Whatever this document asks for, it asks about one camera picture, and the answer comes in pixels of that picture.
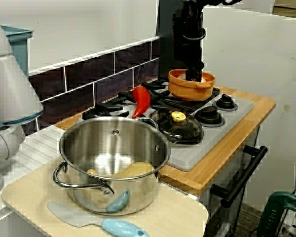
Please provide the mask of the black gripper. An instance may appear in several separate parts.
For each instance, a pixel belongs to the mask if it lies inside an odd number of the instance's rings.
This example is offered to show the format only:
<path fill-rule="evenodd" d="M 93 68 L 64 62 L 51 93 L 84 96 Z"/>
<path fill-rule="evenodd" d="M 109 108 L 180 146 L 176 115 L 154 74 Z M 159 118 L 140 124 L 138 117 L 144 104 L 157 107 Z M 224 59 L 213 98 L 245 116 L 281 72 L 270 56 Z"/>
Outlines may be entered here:
<path fill-rule="evenodd" d="M 174 38 L 174 59 L 187 66 L 187 81 L 202 81 L 202 48 L 200 39 Z"/>

